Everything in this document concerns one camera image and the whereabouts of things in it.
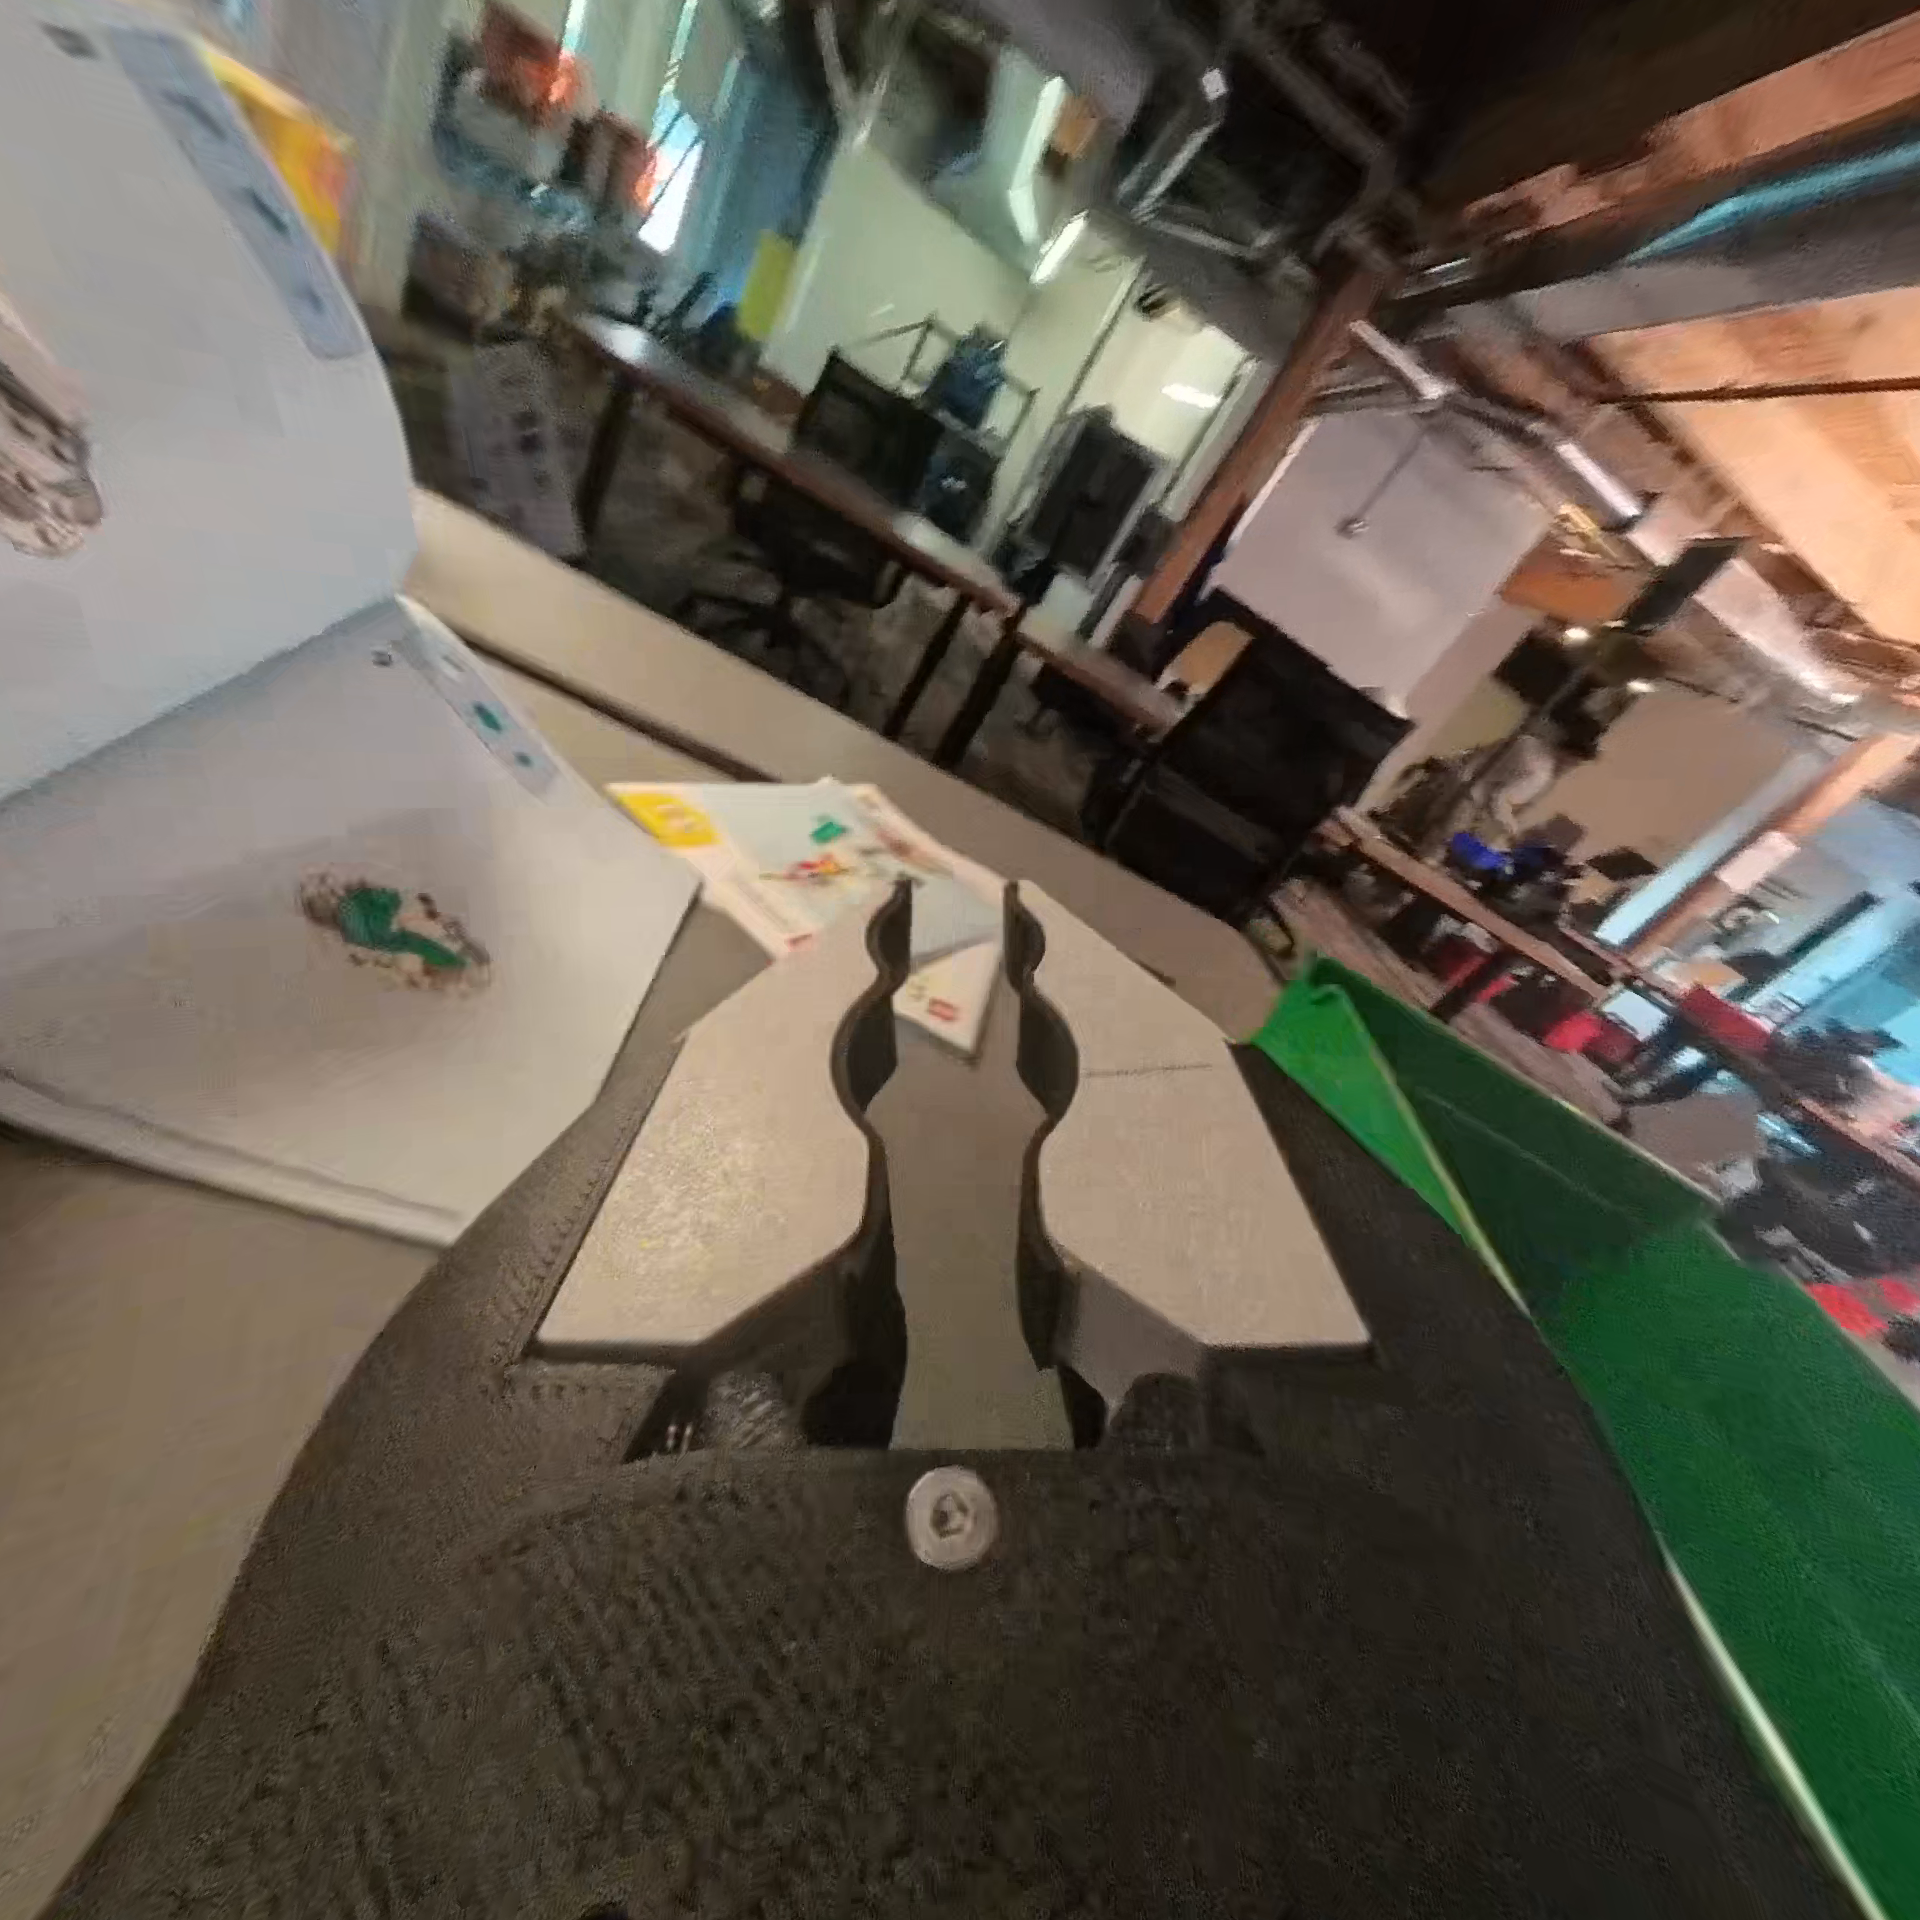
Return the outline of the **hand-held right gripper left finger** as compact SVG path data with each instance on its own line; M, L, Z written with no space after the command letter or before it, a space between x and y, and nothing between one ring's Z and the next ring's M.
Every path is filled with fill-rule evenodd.
M685 1032L547 1307L539 1356L718 1360L879 1226L871 1106L898 1069L912 915L896 881Z

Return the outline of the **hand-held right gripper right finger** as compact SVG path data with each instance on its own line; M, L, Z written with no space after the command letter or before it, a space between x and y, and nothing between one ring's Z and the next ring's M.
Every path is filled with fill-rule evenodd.
M1371 1332L1228 1036L1030 881L1002 897L1037 1367L1353 1357Z

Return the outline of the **small white instruction leaflet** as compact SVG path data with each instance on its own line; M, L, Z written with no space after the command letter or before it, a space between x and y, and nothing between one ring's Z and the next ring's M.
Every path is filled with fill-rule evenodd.
M896 1014L976 1057L1002 965L1002 875L914 825L876 785L613 782L607 796L770 957L906 881L912 971Z

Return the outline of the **black cabinet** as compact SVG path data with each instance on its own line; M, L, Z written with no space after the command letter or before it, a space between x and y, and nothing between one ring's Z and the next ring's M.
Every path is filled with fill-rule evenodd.
M1180 637L1212 628L1241 650L1175 727L1093 773L1080 828L1146 881L1246 922L1412 720L1222 589L1189 609Z

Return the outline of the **long table with clutter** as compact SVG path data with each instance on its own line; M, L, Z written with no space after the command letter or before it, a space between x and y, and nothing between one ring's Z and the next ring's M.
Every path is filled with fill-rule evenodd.
M1527 922L1515 922L1453 875L1389 844L1356 808L1337 808L1332 820L1326 820L1315 830L1315 841L1326 854L1345 854L1350 861L1365 864L1377 875L1388 875L1402 892L1424 897L1445 916L1458 922L1472 922L1484 932L1484 957L1447 987L1447 992L1436 1006L1437 1022L1458 1022L1461 1013L1472 1006L1491 982L1508 982L1520 965L1566 982L1569 989L1582 992L1584 1004L1602 1004L1629 989L1641 992L1667 1009L1674 1024L1692 1040L1692 1050L1713 1057L1724 1073L1739 1075L1752 1093L1757 1093L1766 1111L1785 1116L1792 1113L1792 1122L1802 1132L1820 1135L1828 1151L1848 1154L1849 1161L1877 1165L1886 1178L1897 1180L1910 1192L1917 1190L1913 1154L1902 1154L1888 1139L1860 1129L1828 1101L1814 1101L1811 1094L1791 1089L1770 1069L1760 1044L1735 1044L1733 1036L1724 1036L1713 1022L1700 1022L1694 1013L1688 1013L1686 996L1670 992L1667 983L1629 965L1625 956L1600 949L1588 938L1573 938L1570 929L1551 927L1548 932L1542 932Z

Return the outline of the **green tray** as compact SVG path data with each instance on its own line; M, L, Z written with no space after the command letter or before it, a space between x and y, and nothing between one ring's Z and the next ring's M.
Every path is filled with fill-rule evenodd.
M1529 1311L1842 1880L1917 1917L1917 1405L1699 1188L1371 977L1309 957L1255 1048Z

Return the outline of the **black office chair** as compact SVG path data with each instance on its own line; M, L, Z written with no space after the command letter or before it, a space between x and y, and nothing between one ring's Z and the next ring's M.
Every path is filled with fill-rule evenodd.
M728 506L733 537L770 576L776 597L758 602L718 587L690 587L671 617L693 631L758 634L776 650L801 655L811 645L801 624L807 600L879 612L906 584L906 566L873 534L756 465L735 471Z

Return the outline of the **open white instruction booklet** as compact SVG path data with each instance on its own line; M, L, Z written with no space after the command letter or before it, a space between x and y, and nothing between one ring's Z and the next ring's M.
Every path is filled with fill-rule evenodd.
M2 1122L452 1244L694 880L404 597L364 319L205 58L2 4Z

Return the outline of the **long dark wooden table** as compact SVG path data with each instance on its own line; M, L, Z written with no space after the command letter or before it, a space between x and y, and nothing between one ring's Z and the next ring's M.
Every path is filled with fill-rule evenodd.
M735 392L723 382L694 370L643 326L607 319L601 313L565 313L562 331L601 370L607 370L607 397L573 488L573 517L583 538L598 537L636 418L636 402L643 401L704 444L731 455L735 465L801 492L833 520L873 538L908 576L948 589L939 624L923 640L919 657L886 714L886 739L901 739L968 612L997 617L997 640L972 676L963 705L929 754L943 770L963 769L973 735L1022 661L1036 661L1056 674L1146 739L1163 739L1188 717L1188 705L1176 694L1134 667L1125 667L1113 655L1074 634L1030 624L1028 602L1009 593L985 557L933 531L929 520L891 509L876 488L854 479L827 457L795 447L788 424L777 424L756 401Z

